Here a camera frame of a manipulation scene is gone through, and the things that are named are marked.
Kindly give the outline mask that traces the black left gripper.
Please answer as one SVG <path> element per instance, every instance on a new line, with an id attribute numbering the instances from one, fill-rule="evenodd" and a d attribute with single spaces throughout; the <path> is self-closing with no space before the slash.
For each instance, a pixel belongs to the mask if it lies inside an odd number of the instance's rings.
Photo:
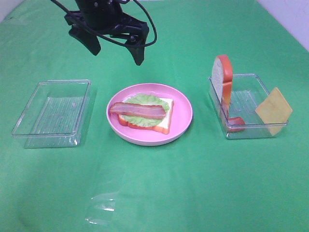
<path id="1" fill-rule="evenodd" d="M 65 21 L 69 35 L 96 56 L 101 46 L 98 37 L 125 46 L 136 65 L 144 61 L 144 50 L 149 27 L 123 12 L 121 4 L 127 0 L 77 0 L 78 11 L 67 11 Z"/>

